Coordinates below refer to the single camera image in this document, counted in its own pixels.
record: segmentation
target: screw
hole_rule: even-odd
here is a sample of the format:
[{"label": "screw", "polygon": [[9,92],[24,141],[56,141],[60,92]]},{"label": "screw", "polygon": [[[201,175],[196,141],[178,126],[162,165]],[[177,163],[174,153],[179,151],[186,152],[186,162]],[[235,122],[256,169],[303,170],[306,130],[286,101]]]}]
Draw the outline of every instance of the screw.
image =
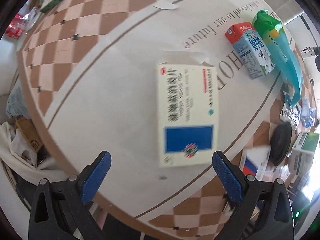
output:
[{"label": "screw", "polygon": [[284,184],[284,181],[283,181],[283,179],[281,179],[281,178],[277,179],[277,182],[278,182],[280,185]]},{"label": "screw", "polygon": [[69,180],[70,180],[70,181],[75,181],[77,178],[78,178],[77,175],[71,175],[71,176],[69,177]]},{"label": "screw", "polygon": [[253,175],[248,175],[247,176],[247,180],[248,181],[254,181],[255,180],[255,177]]},{"label": "screw", "polygon": [[47,183],[47,179],[41,179],[41,181],[40,181],[40,184],[41,185],[44,185],[44,184],[46,184]]}]

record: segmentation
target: red plastic wrapper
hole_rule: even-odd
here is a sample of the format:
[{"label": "red plastic wrapper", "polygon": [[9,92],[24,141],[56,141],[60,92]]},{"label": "red plastic wrapper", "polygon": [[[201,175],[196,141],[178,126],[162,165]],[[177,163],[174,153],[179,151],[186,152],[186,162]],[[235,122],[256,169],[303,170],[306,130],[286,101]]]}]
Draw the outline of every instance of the red plastic wrapper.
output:
[{"label": "red plastic wrapper", "polygon": [[9,26],[5,30],[4,34],[6,34],[8,37],[12,37],[15,39],[20,38],[24,31],[24,22],[22,20],[23,15],[16,14],[15,17],[10,22]]}]

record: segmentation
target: red carton top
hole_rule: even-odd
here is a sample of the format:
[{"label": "red carton top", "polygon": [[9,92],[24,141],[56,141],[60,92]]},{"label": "red carton top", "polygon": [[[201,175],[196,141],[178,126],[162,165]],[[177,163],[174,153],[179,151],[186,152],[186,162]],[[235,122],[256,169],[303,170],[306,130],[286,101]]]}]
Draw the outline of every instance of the red carton top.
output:
[{"label": "red carton top", "polygon": [[235,44],[242,37],[246,30],[255,30],[252,26],[251,22],[237,23],[232,25],[225,36],[231,42],[231,44]]}]

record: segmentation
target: green plastic bag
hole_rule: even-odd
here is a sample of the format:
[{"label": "green plastic bag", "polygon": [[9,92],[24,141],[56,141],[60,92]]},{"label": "green plastic bag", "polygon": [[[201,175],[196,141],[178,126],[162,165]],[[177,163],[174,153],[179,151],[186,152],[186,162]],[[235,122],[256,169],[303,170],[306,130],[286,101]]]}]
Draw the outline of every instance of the green plastic bag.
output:
[{"label": "green plastic bag", "polygon": [[281,21],[268,15],[268,10],[260,10],[252,25],[269,49],[271,59],[281,71],[283,78],[293,86],[295,92],[290,105],[294,106],[301,98],[303,77],[299,61],[290,49]]}]

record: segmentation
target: table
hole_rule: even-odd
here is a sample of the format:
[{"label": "table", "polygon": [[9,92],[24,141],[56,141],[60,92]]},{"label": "table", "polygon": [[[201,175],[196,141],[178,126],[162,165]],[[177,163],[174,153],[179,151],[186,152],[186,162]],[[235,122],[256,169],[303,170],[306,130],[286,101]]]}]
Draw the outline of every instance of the table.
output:
[{"label": "table", "polygon": [[[243,147],[268,144],[280,123],[283,81],[276,70],[250,80],[224,32],[271,8],[263,0],[167,0],[179,6],[169,11],[150,6],[156,1],[63,1],[18,54],[22,86],[40,136],[65,172],[111,152],[96,201],[114,217],[158,238],[212,239],[228,219],[214,170],[159,168],[154,66],[162,50],[184,50],[204,53],[219,68],[218,146],[238,163]],[[315,105],[301,67],[303,94]]]}]

